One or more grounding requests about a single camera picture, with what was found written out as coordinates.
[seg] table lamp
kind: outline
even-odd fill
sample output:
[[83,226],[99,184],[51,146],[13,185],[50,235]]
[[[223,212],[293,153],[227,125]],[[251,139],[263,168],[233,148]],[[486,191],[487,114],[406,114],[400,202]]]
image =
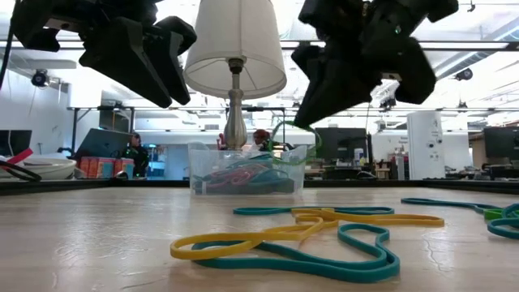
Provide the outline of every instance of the table lamp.
[[230,150],[247,142],[242,100],[268,97],[286,86],[270,0],[202,0],[184,79],[194,90],[229,98],[224,136]]

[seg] desk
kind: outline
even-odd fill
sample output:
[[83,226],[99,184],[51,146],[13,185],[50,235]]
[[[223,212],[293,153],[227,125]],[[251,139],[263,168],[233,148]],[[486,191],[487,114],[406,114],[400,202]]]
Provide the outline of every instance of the desk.
[[[506,206],[516,195],[417,188],[306,189],[302,195],[191,196],[187,189],[101,188],[0,197],[0,283],[20,291],[513,291],[517,241],[489,234],[470,210],[400,204],[402,197]],[[291,225],[289,214],[233,215],[233,208],[290,205],[388,206],[443,217],[444,228],[388,226],[401,275],[352,284],[299,273],[203,268],[169,256],[176,238]],[[359,238],[373,240],[369,234]],[[365,260],[335,230],[303,243],[312,255]]]

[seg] white bowl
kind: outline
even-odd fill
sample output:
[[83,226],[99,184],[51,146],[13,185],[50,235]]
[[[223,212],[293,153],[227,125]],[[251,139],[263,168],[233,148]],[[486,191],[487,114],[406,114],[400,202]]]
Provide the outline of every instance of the white bowl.
[[[57,158],[28,158],[24,162],[35,164],[22,166],[26,170],[39,174],[42,180],[61,180],[74,173],[76,162]],[[5,170],[0,169],[0,178],[12,178]]]

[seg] lamp stand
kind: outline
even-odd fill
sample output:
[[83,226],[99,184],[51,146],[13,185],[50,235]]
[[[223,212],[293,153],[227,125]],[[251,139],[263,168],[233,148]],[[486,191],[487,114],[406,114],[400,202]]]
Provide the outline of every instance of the lamp stand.
[[225,144],[229,150],[241,150],[247,142],[247,128],[242,115],[243,90],[240,89],[243,60],[230,59],[229,69],[233,74],[233,88],[229,90],[229,118],[224,129]]

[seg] clear plastic bin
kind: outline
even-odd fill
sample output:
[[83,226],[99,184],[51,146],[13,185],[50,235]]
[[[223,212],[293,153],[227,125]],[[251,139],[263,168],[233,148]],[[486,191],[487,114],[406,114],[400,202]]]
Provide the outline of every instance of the clear plastic bin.
[[305,176],[307,147],[280,152],[209,150],[204,144],[189,144],[191,192],[196,195],[298,194]]

